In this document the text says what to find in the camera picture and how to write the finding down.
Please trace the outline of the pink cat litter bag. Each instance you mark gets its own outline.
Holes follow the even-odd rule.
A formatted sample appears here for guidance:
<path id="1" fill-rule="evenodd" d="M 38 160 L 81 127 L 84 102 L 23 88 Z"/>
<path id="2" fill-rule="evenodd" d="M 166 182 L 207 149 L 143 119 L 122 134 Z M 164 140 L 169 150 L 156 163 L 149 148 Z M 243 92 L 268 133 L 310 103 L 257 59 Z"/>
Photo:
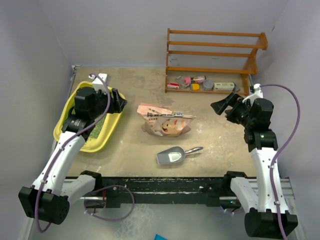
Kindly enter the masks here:
<path id="1" fill-rule="evenodd" d="M 147 103 L 141 103 L 137 108 L 137 113 L 144 119 L 142 130 L 159 137 L 178 137 L 191 130 L 190 123 L 196 116 L 195 118 L 161 117 L 162 114 L 173 112 L 164 106 Z"/>

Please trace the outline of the grey ruler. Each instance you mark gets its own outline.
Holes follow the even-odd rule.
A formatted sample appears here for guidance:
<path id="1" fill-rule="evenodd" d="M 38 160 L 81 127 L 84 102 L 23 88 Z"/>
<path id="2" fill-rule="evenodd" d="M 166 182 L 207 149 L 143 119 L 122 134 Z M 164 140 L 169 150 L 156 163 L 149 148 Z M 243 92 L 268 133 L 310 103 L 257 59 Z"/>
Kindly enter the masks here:
<path id="1" fill-rule="evenodd" d="M 189 115 L 189 114 L 184 114 L 183 112 L 179 112 L 179 111 L 175 111 L 171 114 L 167 113 L 167 114 L 162 114 L 161 117 L 164 118 L 184 118 L 184 119 L 194 119 L 196 118 L 193 115 Z"/>

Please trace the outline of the silver metal scoop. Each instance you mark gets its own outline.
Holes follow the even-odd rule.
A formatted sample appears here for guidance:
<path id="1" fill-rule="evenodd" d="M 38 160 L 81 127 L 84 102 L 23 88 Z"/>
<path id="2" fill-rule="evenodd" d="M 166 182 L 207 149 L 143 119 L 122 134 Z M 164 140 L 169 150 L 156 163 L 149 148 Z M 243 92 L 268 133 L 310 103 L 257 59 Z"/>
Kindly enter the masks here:
<path id="1" fill-rule="evenodd" d="M 174 146 L 156 154 L 156 160 L 159 165 L 176 164 L 182 162 L 186 155 L 193 154 L 203 150 L 202 146 L 197 146 L 189 150 L 184 150 L 180 146 Z"/>

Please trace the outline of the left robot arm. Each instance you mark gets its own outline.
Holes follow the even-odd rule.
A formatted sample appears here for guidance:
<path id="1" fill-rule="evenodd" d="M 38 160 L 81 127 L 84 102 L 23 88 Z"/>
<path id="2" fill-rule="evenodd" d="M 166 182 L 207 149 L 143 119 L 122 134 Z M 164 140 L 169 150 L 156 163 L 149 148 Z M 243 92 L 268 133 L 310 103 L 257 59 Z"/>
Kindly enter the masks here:
<path id="1" fill-rule="evenodd" d="M 116 88 L 108 93 L 91 86 L 75 91 L 74 102 L 67 107 L 62 132 L 48 163 L 33 184 L 23 186 L 18 193 L 27 217 L 59 225 L 82 196 L 101 194 L 103 184 L 99 173 L 85 170 L 71 184 L 65 184 L 65 178 L 97 120 L 107 114 L 120 114 L 126 104 L 127 100 Z"/>

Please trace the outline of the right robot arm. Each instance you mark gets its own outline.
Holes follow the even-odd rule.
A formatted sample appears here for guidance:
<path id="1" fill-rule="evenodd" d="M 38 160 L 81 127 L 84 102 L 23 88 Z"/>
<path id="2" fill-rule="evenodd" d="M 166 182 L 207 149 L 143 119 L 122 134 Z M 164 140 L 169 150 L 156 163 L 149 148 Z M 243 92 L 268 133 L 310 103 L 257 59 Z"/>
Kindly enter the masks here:
<path id="1" fill-rule="evenodd" d="M 260 93 L 246 98 L 231 93 L 210 105 L 217 115 L 243 126 L 244 141 L 256 168 L 257 191 L 246 177 L 235 176 L 222 183 L 228 196 L 236 195 L 244 212 L 249 237 L 286 240 L 298 226 L 284 198 L 278 169 L 278 141 L 270 129 L 274 105 Z"/>

